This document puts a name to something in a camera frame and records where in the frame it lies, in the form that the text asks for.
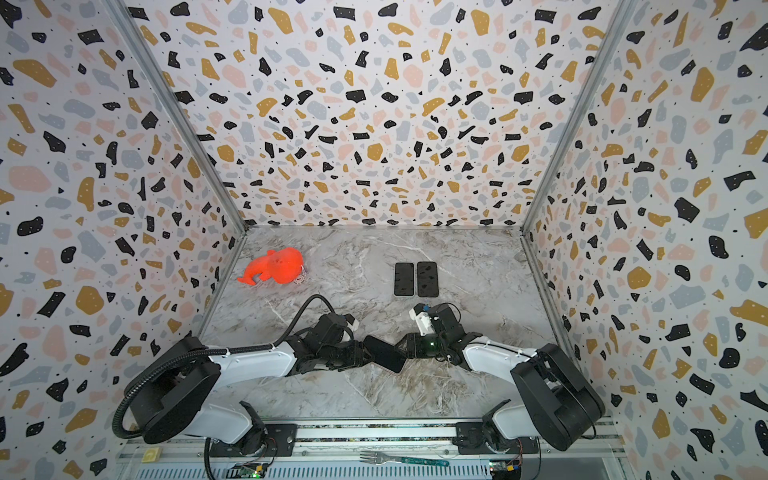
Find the black phone case camera cutout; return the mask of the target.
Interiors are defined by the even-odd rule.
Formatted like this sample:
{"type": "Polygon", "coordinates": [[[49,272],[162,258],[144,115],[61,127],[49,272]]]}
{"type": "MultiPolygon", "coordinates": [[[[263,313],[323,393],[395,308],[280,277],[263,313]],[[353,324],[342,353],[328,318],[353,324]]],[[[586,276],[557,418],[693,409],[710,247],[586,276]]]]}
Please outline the black phone case camera cutout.
{"type": "Polygon", "coordinates": [[[438,267],[433,261],[421,261],[416,265],[417,294],[422,298],[439,296],[438,267]]]}

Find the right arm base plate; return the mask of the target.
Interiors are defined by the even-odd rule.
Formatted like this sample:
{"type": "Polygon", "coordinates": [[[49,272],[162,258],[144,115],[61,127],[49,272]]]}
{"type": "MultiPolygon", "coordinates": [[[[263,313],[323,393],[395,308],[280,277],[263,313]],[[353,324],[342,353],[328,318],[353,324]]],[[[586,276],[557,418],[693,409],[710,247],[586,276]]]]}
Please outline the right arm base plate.
{"type": "Polygon", "coordinates": [[[459,422],[452,443],[461,455],[518,455],[539,452],[535,437],[506,438],[495,425],[488,422],[459,422]]]}

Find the black phone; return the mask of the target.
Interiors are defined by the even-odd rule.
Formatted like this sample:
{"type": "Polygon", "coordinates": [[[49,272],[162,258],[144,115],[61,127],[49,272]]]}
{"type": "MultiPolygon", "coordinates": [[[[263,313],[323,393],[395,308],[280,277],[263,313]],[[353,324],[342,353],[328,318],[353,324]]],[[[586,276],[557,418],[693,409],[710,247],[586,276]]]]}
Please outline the black phone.
{"type": "Polygon", "coordinates": [[[402,371],[407,357],[395,345],[371,335],[363,340],[363,345],[375,364],[393,373],[402,371]]]}

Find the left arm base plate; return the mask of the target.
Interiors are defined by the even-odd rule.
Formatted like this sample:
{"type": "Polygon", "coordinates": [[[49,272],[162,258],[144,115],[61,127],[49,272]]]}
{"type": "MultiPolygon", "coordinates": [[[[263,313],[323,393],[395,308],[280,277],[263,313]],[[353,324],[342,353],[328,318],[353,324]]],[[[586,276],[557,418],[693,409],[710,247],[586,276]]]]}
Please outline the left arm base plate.
{"type": "Polygon", "coordinates": [[[255,426],[234,444],[214,442],[209,448],[213,458],[224,457],[290,457],[297,437],[294,423],[267,423],[255,426]]]}

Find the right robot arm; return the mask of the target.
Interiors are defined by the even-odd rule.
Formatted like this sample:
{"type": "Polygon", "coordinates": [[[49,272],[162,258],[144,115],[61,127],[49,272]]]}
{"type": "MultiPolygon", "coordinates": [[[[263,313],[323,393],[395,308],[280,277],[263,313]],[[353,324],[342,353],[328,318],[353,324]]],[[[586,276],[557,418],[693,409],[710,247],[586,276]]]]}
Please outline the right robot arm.
{"type": "Polygon", "coordinates": [[[558,451],[567,450],[588,432],[606,407],[566,353],[556,344],[522,348],[467,332],[447,303],[418,303],[409,317],[418,328],[396,347],[409,359],[435,359],[480,372],[515,386],[522,403],[500,402],[483,417],[480,444],[502,453],[521,437],[538,436],[558,451]]]}

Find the light blue phone case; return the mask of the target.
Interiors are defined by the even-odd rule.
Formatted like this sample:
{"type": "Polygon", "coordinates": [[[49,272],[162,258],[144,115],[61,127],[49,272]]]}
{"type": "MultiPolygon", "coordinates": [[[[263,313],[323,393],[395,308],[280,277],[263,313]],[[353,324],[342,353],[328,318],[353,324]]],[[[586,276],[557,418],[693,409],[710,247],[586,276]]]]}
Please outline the light blue phone case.
{"type": "Polygon", "coordinates": [[[394,266],[394,295],[413,296],[415,292],[415,266],[410,262],[397,262],[394,266]]]}

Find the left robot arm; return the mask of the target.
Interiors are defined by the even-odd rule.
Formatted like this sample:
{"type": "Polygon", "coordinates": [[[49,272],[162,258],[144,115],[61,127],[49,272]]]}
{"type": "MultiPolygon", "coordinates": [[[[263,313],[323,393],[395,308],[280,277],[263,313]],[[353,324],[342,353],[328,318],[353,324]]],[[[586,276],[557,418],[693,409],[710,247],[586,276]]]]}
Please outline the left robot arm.
{"type": "Polygon", "coordinates": [[[312,326],[274,344],[213,348],[185,338],[132,380],[113,419],[114,433],[159,444],[178,435],[209,438],[243,455],[267,443],[268,429],[245,400],[217,404],[218,388],[260,378],[315,371],[345,371],[371,363],[373,354],[355,339],[351,315],[324,314],[312,326]]]}

